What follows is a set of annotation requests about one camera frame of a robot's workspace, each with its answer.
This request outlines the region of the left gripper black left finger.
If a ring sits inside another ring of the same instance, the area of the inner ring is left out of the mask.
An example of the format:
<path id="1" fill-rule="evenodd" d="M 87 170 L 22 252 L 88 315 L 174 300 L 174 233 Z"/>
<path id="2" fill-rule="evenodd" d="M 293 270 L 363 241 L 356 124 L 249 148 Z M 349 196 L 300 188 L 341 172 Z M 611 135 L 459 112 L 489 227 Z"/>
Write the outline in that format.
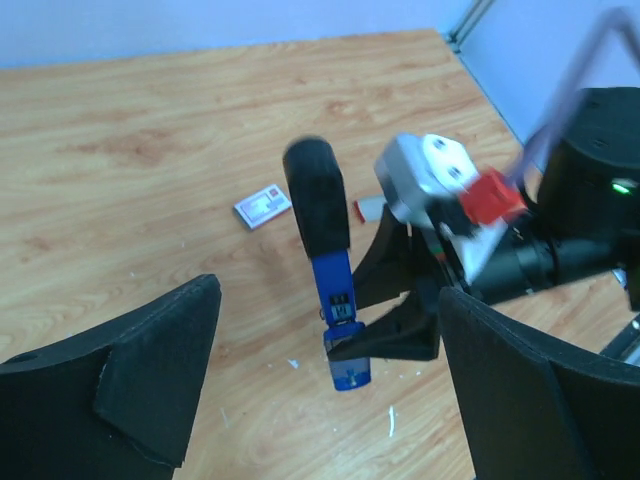
<path id="1" fill-rule="evenodd" d="M 5 479 L 170 479 L 221 305 L 216 276 L 1 365 Z"/>

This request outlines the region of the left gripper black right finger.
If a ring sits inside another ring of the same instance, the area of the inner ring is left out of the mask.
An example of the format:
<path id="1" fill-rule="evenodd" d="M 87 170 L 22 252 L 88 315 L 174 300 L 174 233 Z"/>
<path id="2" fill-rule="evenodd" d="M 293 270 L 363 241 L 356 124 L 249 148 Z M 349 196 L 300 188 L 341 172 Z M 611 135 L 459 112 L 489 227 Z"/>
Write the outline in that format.
<path id="1" fill-rule="evenodd" d="M 454 288 L 439 320 L 477 478 L 638 478 L 638 367 Z"/>

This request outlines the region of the blue black stapler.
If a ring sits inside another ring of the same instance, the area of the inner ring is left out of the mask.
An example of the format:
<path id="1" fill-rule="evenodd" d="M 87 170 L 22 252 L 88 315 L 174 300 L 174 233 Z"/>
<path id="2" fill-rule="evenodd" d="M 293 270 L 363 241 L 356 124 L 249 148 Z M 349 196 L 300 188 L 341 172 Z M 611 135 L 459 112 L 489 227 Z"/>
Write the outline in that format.
<path id="1" fill-rule="evenodd" d="M 283 168 L 327 325 L 323 344 L 329 352 L 364 329 L 357 320 L 343 177 L 331 145 L 319 136 L 293 140 Z"/>

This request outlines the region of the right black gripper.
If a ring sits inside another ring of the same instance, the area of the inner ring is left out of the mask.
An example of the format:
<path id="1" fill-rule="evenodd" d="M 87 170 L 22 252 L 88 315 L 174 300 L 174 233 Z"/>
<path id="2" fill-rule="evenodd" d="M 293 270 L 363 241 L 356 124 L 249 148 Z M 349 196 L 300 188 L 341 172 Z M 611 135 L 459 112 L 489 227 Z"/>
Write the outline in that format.
<path id="1" fill-rule="evenodd" d="M 444 262 L 455 281 L 488 305 L 550 287 L 550 240 L 529 213 L 480 226 L 471 236 L 445 236 Z M 358 310 L 412 291 L 420 270 L 411 228 L 388 206 L 352 278 Z M 373 323 L 332 342 L 330 361 L 358 358 L 431 361 L 438 358 L 438 294 L 411 292 Z"/>

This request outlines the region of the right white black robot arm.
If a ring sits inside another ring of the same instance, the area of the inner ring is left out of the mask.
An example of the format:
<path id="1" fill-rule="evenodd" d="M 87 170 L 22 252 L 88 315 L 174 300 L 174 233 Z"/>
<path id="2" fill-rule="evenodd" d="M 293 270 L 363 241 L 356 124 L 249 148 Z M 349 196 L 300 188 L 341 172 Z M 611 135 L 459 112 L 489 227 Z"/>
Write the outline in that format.
<path id="1" fill-rule="evenodd" d="M 488 305 L 609 270 L 639 272 L 639 91 L 589 88 L 552 149 L 535 198 L 510 222 L 479 276 L 467 281 L 452 244 L 385 212 L 354 274 L 358 308 L 394 300 L 392 310 L 345 342 L 331 360 L 435 359 L 441 289 Z"/>

